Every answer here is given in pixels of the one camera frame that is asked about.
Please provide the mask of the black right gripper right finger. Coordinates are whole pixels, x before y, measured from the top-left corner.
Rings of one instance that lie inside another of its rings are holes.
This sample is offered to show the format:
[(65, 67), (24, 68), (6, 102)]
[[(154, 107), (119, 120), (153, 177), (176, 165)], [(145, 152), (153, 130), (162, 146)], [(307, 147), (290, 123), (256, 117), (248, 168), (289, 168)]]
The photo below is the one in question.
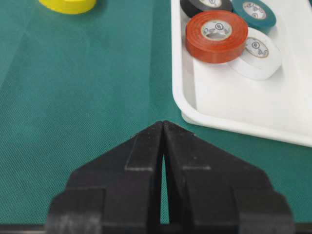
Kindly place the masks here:
[(293, 234), (286, 198), (267, 174), (192, 132), (163, 123), (170, 222), (187, 234)]

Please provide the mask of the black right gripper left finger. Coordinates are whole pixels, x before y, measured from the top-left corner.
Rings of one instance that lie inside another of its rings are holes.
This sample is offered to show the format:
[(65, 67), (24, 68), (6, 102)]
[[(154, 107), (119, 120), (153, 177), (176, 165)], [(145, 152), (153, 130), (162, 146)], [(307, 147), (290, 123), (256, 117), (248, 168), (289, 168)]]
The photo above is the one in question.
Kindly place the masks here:
[(74, 170), (54, 197), (49, 234), (151, 234), (160, 224), (163, 123)]

